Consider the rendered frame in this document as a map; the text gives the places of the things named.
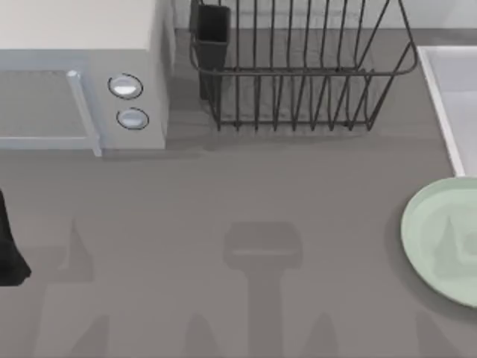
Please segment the black cutlery holder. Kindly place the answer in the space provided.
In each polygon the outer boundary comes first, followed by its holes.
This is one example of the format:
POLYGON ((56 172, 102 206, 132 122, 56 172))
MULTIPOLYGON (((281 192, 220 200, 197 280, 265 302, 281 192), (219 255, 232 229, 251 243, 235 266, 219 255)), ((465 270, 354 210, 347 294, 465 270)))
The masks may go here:
POLYGON ((222 77, 212 75, 212 72, 221 72, 225 66, 230 43, 230 18, 228 6, 191 0, 189 30, 198 64, 202 100, 216 102, 220 97, 222 77))

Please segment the large microwave knob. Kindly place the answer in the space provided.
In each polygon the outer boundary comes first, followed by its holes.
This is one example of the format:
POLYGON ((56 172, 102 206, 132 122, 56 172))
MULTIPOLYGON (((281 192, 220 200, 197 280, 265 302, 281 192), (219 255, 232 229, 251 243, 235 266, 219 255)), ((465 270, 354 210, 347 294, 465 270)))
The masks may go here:
POLYGON ((108 90, 117 98, 133 100, 144 90, 142 82, 134 75, 121 73, 108 79, 108 90))

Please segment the white sink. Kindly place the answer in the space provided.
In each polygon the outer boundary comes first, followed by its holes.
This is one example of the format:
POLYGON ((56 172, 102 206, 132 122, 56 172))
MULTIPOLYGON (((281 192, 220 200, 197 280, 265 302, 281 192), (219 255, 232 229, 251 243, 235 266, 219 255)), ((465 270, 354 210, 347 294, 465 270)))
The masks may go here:
POLYGON ((454 175, 477 178, 477 45, 417 51, 454 175))

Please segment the pale microwave oven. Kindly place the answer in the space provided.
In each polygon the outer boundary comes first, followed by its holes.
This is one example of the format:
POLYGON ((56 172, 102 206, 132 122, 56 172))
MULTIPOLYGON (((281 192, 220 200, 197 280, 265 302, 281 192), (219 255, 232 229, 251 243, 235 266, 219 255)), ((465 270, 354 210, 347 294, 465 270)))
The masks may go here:
POLYGON ((82 51, 103 153, 164 149, 175 57, 170 0, 0 0, 0 48, 82 51), (108 90, 108 79, 121 73, 142 82, 138 98, 108 90), (129 131, 116 121, 131 107, 148 114, 145 129, 129 131))

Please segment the microwave oven door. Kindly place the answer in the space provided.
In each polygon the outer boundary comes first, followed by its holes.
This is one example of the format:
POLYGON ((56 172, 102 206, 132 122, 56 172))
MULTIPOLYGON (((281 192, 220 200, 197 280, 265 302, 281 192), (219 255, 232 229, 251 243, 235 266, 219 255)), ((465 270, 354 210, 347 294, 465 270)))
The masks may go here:
POLYGON ((81 75, 101 144, 89 68, 79 50, 0 48, 0 150, 92 151, 66 78, 69 70, 81 75))

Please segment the pale green plate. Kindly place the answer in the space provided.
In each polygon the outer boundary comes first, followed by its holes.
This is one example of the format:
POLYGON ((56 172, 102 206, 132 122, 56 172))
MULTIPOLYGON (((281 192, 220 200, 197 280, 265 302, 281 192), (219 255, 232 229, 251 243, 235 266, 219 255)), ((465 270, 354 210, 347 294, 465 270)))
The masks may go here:
POLYGON ((477 178, 440 179, 418 190, 403 210, 400 241, 429 288, 477 309, 477 178))

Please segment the small microwave knob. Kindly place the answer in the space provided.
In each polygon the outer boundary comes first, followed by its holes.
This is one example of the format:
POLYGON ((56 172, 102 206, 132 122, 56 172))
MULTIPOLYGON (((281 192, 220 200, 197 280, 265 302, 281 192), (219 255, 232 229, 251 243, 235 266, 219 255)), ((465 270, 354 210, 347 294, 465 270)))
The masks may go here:
POLYGON ((141 131, 149 125, 150 119, 145 111, 131 107, 118 111, 116 121, 121 127, 129 131, 141 131))

